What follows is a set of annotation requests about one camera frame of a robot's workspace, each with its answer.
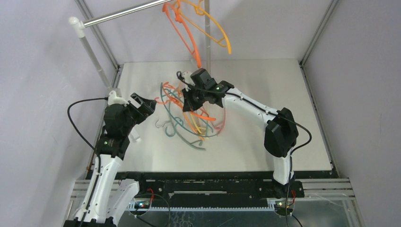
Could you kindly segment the orange plastic hanger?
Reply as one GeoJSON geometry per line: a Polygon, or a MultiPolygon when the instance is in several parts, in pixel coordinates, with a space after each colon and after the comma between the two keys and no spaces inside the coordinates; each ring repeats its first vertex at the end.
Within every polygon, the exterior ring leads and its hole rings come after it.
{"type": "Polygon", "coordinates": [[[155,101],[164,107],[174,127],[177,126],[201,141],[218,136],[221,131],[213,125],[217,119],[210,116],[203,107],[198,110],[188,107],[184,99],[185,91],[186,87],[181,83],[174,86],[169,82],[162,82],[155,101]]]}
{"type": "Polygon", "coordinates": [[[194,64],[197,68],[202,67],[202,60],[200,52],[197,47],[197,43],[185,22],[185,19],[180,13],[178,0],[177,3],[164,3],[162,6],[162,12],[165,13],[168,21],[173,26],[173,29],[179,36],[180,40],[188,50],[192,57],[194,64]]]}

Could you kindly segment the yellow-orange plastic hanger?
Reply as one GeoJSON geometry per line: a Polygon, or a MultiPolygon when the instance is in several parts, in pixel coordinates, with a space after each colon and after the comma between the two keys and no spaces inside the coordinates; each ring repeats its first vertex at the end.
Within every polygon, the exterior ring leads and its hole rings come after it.
{"type": "Polygon", "coordinates": [[[192,25],[194,28],[202,32],[211,42],[217,44],[221,48],[225,48],[229,55],[232,54],[232,45],[230,39],[221,26],[221,24],[210,14],[209,0],[175,0],[173,6],[177,9],[178,14],[192,25]],[[204,28],[192,21],[183,11],[182,5],[192,8],[193,13],[199,17],[204,17],[204,28]]]}

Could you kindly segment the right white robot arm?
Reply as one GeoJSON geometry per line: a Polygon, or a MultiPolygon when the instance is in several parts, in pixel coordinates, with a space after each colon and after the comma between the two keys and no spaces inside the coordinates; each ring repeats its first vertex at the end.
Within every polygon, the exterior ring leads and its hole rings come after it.
{"type": "Polygon", "coordinates": [[[277,110],[246,96],[231,83],[216,82],[204,68],[189,76],[180,71],[177,78],[186,85],[182,89],[183,112],[194,112],[205,102],[235,111],[255,123],[264,132],[264,147],[273,156],[273,190],[280,197],[292,191],[294,172],[290,166],[290,152],[299,136],[292,112],[287,108],[277,110]]]}

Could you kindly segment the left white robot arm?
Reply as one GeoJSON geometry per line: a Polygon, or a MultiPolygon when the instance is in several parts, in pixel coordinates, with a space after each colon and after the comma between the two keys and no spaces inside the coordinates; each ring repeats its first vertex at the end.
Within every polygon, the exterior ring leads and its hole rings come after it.
{"type": "Polygon", "coordinates": [[[96,155],[95,167],[84,200],[74,219],[64,222],[65,227],[116,227],[134,196],[142,197],[147,193],[148,185],[140,179],[122,180],[117,192],[111,193],[130,144],[131,131],[151,116],[157,105],[156,100],[136,93],[131,98],[139,107],[119,97],[115,91],[105,98],[105,124],[96,145],[90,146],[96,155]]]}

